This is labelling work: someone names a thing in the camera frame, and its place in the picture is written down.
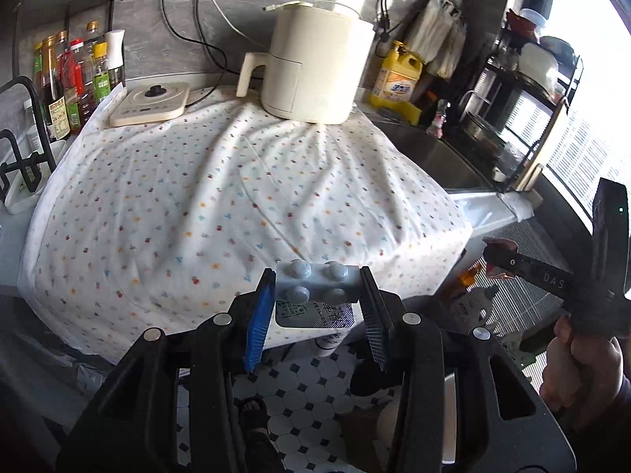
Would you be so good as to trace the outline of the person's right hand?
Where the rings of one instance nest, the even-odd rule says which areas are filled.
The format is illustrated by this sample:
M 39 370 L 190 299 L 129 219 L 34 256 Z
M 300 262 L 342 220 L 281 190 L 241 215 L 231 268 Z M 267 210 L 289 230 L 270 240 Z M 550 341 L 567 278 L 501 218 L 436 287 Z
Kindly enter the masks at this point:
M 567 428 L 579 431 L 614 404 L 624 381 L 624 355 L 618 339 L 579 334 L 566 316 L 554 333 L 539 394 L 551 411 L 562 410 Z

